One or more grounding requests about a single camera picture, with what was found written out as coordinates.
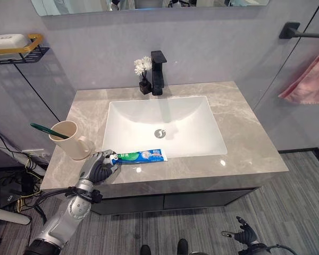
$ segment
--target white sink basin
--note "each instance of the white sink basin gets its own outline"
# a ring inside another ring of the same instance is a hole
[[[205,96],[110,102],[106,149],[164,149],[168,158],[227,154]]]

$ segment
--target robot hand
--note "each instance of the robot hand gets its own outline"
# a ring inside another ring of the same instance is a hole
[[[248,246],[247,250],[242,250],[239,251],[239,255],[251,255],[251,254],[256,254],[256,255],[265,255],[265,254],[270,254],[266,249],[267,246],[263,243],[259,243],[257,240],[257,235],[255,231],[252,229],[249,224],[242,219],[241,217],[237,216],[236,219],[238,219],[238,222],[241,223],[242,225],[240,228],[243,230],[238,233],[232,233],[228,231],[222,231],[221,234],[223,236],[229,237],[229,238],[234,238],[236,241],[243,243]]]
[[[41,233],[26,248],[24,255],[58,255],[66,242],[75,233],[78,225],[88,215],[92,203],[102,200],[94,184],[112,182],[118,175],[117,165],[110,161],[112,150],[93,154],[88,158],[80,172],[75,187],[70,187],[57,213],[45,224]]]

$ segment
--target beige cup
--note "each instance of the beige cup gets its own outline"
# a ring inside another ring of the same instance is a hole
[[[84,159],[94,150],[94,143],[78,133],[78,127],[73,121],[58,122],[51,129],[69,137],[62,139],[51,134],[48,135],[48,137],[54,141],[55,144],[59,145],[72,159]]]

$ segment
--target black shoe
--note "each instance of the black shoe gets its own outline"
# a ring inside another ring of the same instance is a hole
[[[188,242],[186,239],[179,240],[179,243],[177,245],[177,254],[188,255]]]
[[[140,248],[140,255],[151,255],[150,247],[147,245],[142,245]]]

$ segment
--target gray cabinet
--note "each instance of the gray cabinet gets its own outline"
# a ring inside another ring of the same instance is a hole
[[[182,209],[225,206],[252,190],[215,191],[189,194],[171,194],[164,197],[164,209]]]
[[[163,195],[149,195],[144,197],[128,197],[106,199],[92,205],[92,211],[98,214],[126,214],[138,211],[163,210]]]
[[[99,204],[94,204],[91,210],[98,214],[126,214],[141,211],[225,206],[253,190],[160,194],[106,199]]]

